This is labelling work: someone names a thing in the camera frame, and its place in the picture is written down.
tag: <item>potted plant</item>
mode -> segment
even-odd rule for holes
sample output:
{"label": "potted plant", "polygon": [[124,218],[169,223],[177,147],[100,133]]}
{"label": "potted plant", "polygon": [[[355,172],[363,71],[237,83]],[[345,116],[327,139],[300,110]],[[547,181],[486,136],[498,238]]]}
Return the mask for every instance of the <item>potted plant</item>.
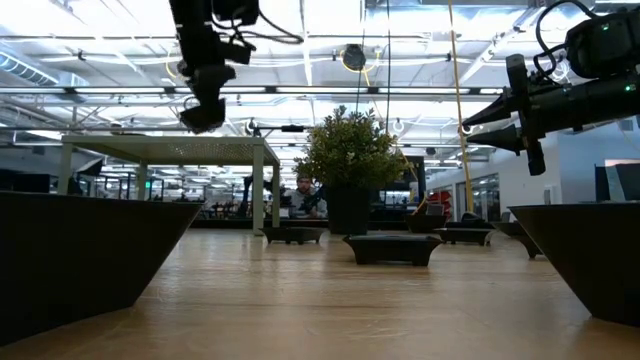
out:
{"label": "potted plant", "polygon": [[326,187],[329,229],[335,234],[366,234],[371,195],[406,169],[397,138],[367,113],[340,106],[311,130],[294,171]]}

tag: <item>ceiling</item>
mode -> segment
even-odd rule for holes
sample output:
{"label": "ceiling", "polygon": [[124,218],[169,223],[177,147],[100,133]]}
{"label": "ceiling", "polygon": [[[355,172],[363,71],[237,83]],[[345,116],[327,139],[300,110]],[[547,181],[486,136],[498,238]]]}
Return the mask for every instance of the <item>ceiling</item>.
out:
{"label": "ceiling", "polygon": [[[540,6],[551,2],[454,0],[460,86],[508,85],[505,58],[521,53],[531,60],[541,52],[535,41],[534,21]],[[612,11],[615,3],[623,1],[584,2]],[[292,46],[247,36],[257,50],[250,65],[234,65],[237,78],[227,86],[450,89],[455,85],[455,67],[446,4],[442,0],[390,0],[387,18],[386,0],[263,0],[263,13],[279,26],[303,36],[305,42]],[[17,76],[8,66],[12,60],[37,72],[42,81],[49,79],[54,86],[185,86],[176,76],[180,49],[167,0],[0,0],[0,5],[0,86],[37,85],[34,77],[25,80],[24,74]],[[550,47],[561,43],[566,31],[584,19],[571,5],[562,6],[545,18],[543,37]],[[261,19],[251,30],[277,35]],[[366,76],[350,72],[343,65],[340,54],[347,44],[364,45]],[[568,68],[561,68],[556,75],[574,79]],[[405,146],[456,144],[458,105],[452,94],[455,92],[447,96],[391,96],[388,106],[386,96],[228,94],[226,124],[208,135],[245,136],[250,119],[260,126],[313,126],[333,108],[345,104],[352,110],[374,108],[381,118],[389,117],[396,125],[390,130]],[[175,129],[180,126],[176,114],[183,110],[188,95],[86,94],[76,103],[51,95],[0,95],[5,103],[0,109],[0,123],[39,128],[108,127],[118,123],[124,127]],[[462,117],[473,115],[494,98],[492,94],[462,95]],[[163,133],[158,129],[147,135]],[[40,135],[47,135],[48,141],[59,136],[58,132],[42,131],[19,136],[21,141],[32,141],[36,134],[41,141]],[[274,131],[267,139],[274,143],[280,157],[293,158],[292,154],[300,154],[302,145],[275,144],[301,144],[305,138],[305,134]],[[424,147],[403,150],[424,154]],[[441,148],[428,159],[457,159],[458,151]],[[488,153],[480,149],[476,160],[486,160]]]}

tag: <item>man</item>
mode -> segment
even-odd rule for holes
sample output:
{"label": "man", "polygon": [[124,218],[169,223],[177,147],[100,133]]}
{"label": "man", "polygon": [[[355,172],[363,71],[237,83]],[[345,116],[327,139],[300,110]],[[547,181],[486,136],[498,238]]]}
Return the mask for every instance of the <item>man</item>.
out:
{"label": "man", "polygon": [[296,183],[298,185],[296,190],[289,190],[285,193],[285,196],[291,196],[291,205],[293,206],[289,212],[291,217],[299,219],[327,217],[327,202],[324,200],[320,200],[308,214],[304,210],[300,210],[304,199],[313,196],[316,193],[316,189],[311,186],[311,179],[304,175],[298,175]]}

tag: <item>bonsai tree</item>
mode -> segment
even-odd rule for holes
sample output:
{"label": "bonsai tree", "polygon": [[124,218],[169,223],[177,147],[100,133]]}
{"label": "bonsai tree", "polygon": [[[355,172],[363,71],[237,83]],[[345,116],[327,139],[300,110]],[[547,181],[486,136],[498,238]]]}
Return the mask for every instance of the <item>bonsai tree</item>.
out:
{"label": "bonsai tree", "polygon": [[401,177],[407,168],[395,148],[396,136],[382,129],[373,109],[351,112],[340,106],[314,128],[303,158],[294,159],[294,171],[329,188],[380,189]]}

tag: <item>desk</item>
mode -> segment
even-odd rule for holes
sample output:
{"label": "desk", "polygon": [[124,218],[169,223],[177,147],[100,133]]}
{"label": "desk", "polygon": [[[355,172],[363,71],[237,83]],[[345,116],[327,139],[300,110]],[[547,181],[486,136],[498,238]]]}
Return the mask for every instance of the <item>desk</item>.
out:
{"label": "desk", "polygon": [[[264,166],[273,166],[273,207],[280,207],[280,160],[263,138],[207,136],[81,136],[62,137],[58,194],[67,194],[74,148],[92,150],[138,164],[138,200],[144,200],[149,165],[252,165],[253,199],[262,199]],[[253,232],[262,235],[264,203],[253,203]],[[273,226],[280,214],[273,212]]]}

